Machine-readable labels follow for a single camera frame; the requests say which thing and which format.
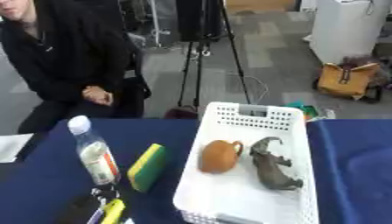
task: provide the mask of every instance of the white bottle cap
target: white bottle cap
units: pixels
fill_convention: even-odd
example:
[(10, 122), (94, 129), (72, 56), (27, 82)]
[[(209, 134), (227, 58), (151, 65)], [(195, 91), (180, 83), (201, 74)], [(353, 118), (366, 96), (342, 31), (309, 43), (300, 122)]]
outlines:
[(75, 136), (80, 135), (90, 130), (91, 122), (86, 116), (78, 115), (69, 120), (68, 128)]

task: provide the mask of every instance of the stand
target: stand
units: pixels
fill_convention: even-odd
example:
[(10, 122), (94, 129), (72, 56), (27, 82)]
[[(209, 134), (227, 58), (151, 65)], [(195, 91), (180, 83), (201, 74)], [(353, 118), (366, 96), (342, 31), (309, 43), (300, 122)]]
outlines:
[[(199, 38), (199, 45), (198, 45), (198, 49), (197, 49), (198, 50), (198, 61), (197, 61), (198, 72), (197, 72), (197, 81), (196, 81), (196, 95), (193, 100), (193, 106), (196, 108), (196, 110), (199, 108), (199, 105), (200, 105), (200, 84), (201, 84), (201, 73), (202, 73), (202, 69), (203, 69), (203, 52), (202, 51), (204, 49), (204, 46), (207, 45), (207, 41), (212, 38), (212, 37), (208, 37), (208, 35), (206, 35), (207, 1), (212, 1), (212, 0), (201, 0), (201, 1), (202, 1), (202, 5), (201, 5), (201, 20), (200, 20), (200, 38)], [(237, 49), (235, 48), (235, 36), (232, 33), (231, 26), (228, 21), (228, 13), (226, 12), (223, 0), (216, 0), (216, 1), (218, 1), (218, 5), (220, 8), (221, 14), (223, 16), (223, 19), (224, 19), (224, 23), (225, 23), (226, 30), (227, 30), (227, 36), (230, 40), (230, 45), (233, 50), (235, 64), (238, 69), (238, 75), (241, 78), (242, 88), (243, 88), (244, 94), (247, 98), (247, 102), (248, 102), (248, 104), (250, 104), (248, 90), (247, 90), (247, 87), (246, 87), (245, 81), (244, 81), (244, 74), (243, 74), (242, 66), (241, 66), (240, 60), (238, 58)], [(186, 87), (186, 79), (188, 77), (192, 48), (193, 48), (193, 42), (189, 42), (188, 51), (186, 54), (185, 67), (183, 70), (184, 79), (182, 82), (181, 93), (180, 93), (180, 97), (178, 100), (179, 107), (182, 106), (182, 100), (184, 98), (184, 91), (185, 91), (185, 87)]]

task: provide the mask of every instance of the blue tablecloth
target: blue tablecloth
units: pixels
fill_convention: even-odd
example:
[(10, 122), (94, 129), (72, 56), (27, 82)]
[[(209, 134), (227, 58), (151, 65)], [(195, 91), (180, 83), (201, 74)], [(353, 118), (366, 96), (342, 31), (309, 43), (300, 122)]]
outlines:
[(392, 223), (392, 121), (307, 126), (321, 223)]
[[(172, 196), (198, 123), (171, 120), (93, 120), (111, 146), (129, 189), (127, 206), (138, 223), (184, 223)], [(322, 224), (392, 223), (392, 121), (336, 120), (308, 124)], [(150, 144), (171, 159), (147, 194), (134, 192), (124, 173)], [(67, 203), (93, 182), (81, 165), (73, 137), (61, 122), (0, 185), (0, 223), (53, 223)]]
[[(120, 166), (121, 186), (129, 188), (127, 206), (135, 223), (184, 223), (172, 197), (198, 125), (187, 120), (93, 120)], [(153, 143), (168, 149), (169, 163), (148, 194), (134, 192), (125, 172)], [(93, 186), (66, 123), (60, 122), (23, 167), (0, 185), (0, 223), (53, 223), (67, 203)]]

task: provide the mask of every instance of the water bottle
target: water bottle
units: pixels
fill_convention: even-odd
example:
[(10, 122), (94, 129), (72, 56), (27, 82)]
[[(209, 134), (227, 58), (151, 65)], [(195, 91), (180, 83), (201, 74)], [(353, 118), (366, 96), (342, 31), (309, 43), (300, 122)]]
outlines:
[(91, 129), (91, 122), (84, 115), (72, 118), (68, 128), (77, 143), (81, 162), (98, 186), (115, 184), (120, 179), (116, 161), (105, 141)]

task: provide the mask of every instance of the sponge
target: sponge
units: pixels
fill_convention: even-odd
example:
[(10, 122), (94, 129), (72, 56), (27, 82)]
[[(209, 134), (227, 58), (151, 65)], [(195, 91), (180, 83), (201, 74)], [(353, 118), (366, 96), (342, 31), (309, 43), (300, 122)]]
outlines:
[(128, 170), (132, 187), (141, 193), (147, 192), (165, 168), (165, 164), (165, 147), (152, 144)]

